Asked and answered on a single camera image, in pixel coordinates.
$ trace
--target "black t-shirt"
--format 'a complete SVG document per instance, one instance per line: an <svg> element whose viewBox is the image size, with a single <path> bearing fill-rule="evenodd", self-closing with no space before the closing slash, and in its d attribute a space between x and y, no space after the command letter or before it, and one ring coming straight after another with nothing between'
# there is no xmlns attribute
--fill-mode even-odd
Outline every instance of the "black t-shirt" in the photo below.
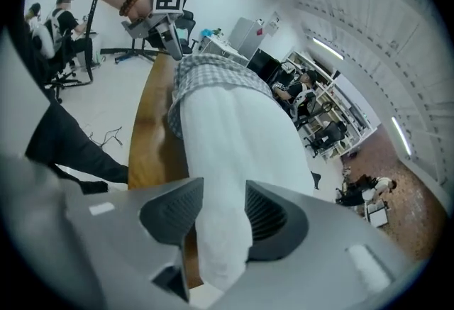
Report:
<svg viewBox="0 0 454 310"><path fill-rule="evenodd" d="M291 99L289 99L289 103L293 104L295 98L303 91L303 84L301 82L295 82L287 88L287 93L290 94Z"/></svg>
<svg viewBox="0 0 454 310"><path fill-rule="evenodd" d="M52 16L57 15L57 13L61 10L62 9L55 9L52 12ZM58 16L57 19L58 19L58 24L60 25L60 34L62 34L62 36L64 34L66 34L68 31L74 30L74 28L77 25L79 25L77 23L77 20L72 15L72 13L70 13L69 11L65 11L64 13L62 13L60 16ZM50 34L52 35L52 28L50 27L49 21L46 21L46 26L49 29Z"/></svg>

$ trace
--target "seated person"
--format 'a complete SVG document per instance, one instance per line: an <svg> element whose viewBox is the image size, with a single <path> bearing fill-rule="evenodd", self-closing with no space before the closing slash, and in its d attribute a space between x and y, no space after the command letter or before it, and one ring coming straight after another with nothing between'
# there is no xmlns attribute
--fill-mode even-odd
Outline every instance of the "seated person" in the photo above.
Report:
<svg viewBox="0 0 454 310"><path fill-rule="evenodd" d="M395 180L391 180L388 177L378 177L377 183L373 188L350 191L344 196L338 192L336 203L343 206L357 206L368 201L374 202L385 190L389 189L389 192L392 192L396 186Z"/></svg>
<svg viewBox="0 0 454 310"><path fill-rule="evenodd" d="M60 26L60 34L64 36L65 34L74 31L77 35L81 35L87 29L87 23L83 22L79 24L77 20L74 18L72 13L70 12L71 9L71 1L73 0L57 0L56 9L51 13L51 16L57 16L58 24ZM52 35L52 26L50 18L45 22L46 27L49 29L50 34ZM88 61L92 62L91 67L98 65L93 63L93 43L91 38L78 38L76 40L71 40L69 48L75 52L84 52L85 47L88 44ZM55 54L56 56L60 56L61 48Z"/></svg>
<svg viewBox="0 0 454 310"><path fill-rule="evenodd" d="M317 80L317 74L313 70L307 70L298 81L290 84L286 89L274 87L273 92L283 101L293 106L290 116L297 117L297 107L303 102L307 91L312 89Z"/></svg>
<svg viewBox="0 0 454 310"><path fill-rule="evenodd" d="M41 5L38 2L33 4L27 11L24 18L32 31L41 20Z"/></svg>

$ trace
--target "wooden table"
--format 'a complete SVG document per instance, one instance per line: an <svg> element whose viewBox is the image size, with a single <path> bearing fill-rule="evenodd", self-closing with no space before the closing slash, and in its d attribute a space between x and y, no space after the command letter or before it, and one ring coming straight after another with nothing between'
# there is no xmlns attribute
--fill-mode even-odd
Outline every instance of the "wooden table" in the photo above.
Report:
<svg viewBox="0 0 454 310"><path fill-rule="evenodd" d="M159 54L148 75L131 138L128 189L152 187L189 176L183 141L167 124L176 65L169 55ZM199 286L203 282L194 227L186 237L184 256L188 287Z"/></svg>

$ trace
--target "refrigerator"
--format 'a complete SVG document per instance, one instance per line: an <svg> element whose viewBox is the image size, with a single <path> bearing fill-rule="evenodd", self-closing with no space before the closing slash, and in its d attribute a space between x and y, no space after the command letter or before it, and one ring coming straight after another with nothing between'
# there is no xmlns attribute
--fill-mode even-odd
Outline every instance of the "refrigerator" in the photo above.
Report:
<svg viewBox="0 0 454 310"><path fill-rule="evenodd" d="M262 29L262 35L257 34L260 29ZM257 21L239 18L228 41L233 49L250 60L264 37L265 29Z"/></svg>

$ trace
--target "ceiling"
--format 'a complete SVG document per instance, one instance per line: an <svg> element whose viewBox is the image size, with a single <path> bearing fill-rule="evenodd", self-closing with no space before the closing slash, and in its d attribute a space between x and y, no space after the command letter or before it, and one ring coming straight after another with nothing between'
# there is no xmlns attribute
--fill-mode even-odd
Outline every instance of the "ceiling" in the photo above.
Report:
<svg viewBox="0 0 454 310"><path fill-rule="evenodd" d="M307 38L341 52L378 92L380 102L370 103L384 108L382 122L397 117L409 160L453 195L454 59L431 0L294 0L294 7Z"/></svg>

